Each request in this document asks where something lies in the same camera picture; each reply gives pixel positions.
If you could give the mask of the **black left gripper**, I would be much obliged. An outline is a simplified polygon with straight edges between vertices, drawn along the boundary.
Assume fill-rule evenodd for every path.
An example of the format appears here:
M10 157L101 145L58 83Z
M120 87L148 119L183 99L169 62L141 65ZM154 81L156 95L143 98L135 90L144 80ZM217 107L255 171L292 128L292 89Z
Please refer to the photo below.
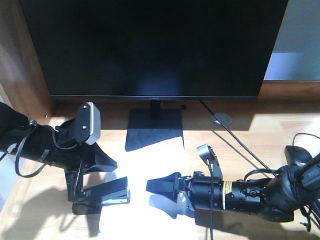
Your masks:
M67 199L70 202L80 202L84 198L81 162L84 165L84 174L113 172L118 168L117 162L109 157L97 143L82 144L67 150L54 147L48 155L48 164L65 170Z

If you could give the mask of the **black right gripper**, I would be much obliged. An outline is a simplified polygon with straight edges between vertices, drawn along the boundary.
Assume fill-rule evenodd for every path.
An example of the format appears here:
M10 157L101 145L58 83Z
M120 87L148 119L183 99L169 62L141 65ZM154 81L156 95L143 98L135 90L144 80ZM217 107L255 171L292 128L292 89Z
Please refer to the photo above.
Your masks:
M162 178L148 180L146 190L154 194L170 195L179 190L175 193L173 201L173 209L176 212L210 208L214 211L222 211L222 185L221 172L215 172L213 177L205 176L201 171L194 171L193 176L182 176L179 172L174 172Z

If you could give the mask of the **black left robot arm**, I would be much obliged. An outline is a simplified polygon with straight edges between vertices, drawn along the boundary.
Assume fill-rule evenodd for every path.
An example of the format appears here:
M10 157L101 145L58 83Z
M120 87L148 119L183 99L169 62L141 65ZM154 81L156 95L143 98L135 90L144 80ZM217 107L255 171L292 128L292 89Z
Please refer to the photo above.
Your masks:
M60 126L40 125L25 115L0 104L0 150L15 156L15 172L20 175L20 158L64 169L68 199L82 202L111 198L111 185L102 183L83 189L83 176L112 172L117 163L98 146L101 114L92 102L83 103L76 116Z

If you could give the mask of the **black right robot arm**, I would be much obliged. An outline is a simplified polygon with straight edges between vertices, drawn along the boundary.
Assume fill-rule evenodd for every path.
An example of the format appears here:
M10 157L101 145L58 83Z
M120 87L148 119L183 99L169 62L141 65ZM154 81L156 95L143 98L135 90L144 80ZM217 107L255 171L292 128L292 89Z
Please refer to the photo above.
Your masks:
M195 171L192 176L179 172L148 180L146 190L173 202L185 194L191 210L248 213L277 223L294 220L295 210L307 219L320 220L320 157L312 157L305 149L287 146L287 164L278 169L260 168L248 172L243 179L224 181L216 155L211 151L200 158L210 176Z

